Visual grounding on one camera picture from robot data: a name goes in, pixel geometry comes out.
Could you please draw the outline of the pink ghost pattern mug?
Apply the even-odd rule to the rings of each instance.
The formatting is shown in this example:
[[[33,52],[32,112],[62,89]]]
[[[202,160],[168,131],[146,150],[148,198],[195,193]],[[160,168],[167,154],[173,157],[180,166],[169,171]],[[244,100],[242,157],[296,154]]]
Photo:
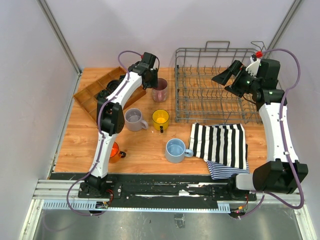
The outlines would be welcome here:
[[[157,87],[152,88],[152,99],[157,103],[162,103],[167,100],[168,82],[163,78],[158,78]]]

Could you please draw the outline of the yellow enamel mug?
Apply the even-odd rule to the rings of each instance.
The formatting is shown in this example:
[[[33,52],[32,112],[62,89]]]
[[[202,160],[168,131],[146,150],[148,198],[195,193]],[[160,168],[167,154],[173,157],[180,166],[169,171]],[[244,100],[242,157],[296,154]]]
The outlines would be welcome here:
[[[152,113],[152,123],[153,127],[160,133],[164,131],[169,126],[170,115],[164,109],[157,109]]]

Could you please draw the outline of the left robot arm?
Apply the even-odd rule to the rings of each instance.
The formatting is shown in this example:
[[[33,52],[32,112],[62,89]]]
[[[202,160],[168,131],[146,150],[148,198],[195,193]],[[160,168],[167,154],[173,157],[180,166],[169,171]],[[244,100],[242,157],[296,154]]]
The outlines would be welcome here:
[[[101,198],[107,193],[108,165],[116,137],[123,130],[125,117],[123,109],[136,89],[158,86],[158,69],[154,67],[159,59],[144,52],[140,60],[126,69],[126,75],[117,88],[97,103],[98,143],[89,172],[80,189],[89,190],[89,195]]]

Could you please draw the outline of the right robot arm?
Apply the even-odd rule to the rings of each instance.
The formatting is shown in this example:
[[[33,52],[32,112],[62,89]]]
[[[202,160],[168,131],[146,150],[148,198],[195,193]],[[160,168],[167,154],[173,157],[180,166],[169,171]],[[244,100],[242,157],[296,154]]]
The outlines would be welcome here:
[[[262,120],[266,143],[266,163],[250,174],[236,174],[226,188],[232,200],[240,199],[245,191],[292,194],[307,176],[308,166],[299,162],[293,148],[287,121],[287,100],[278,89],[280,62],[259,59],[245,66],[235,60],[212,80],[225,90],[243,97],[250,94]]]

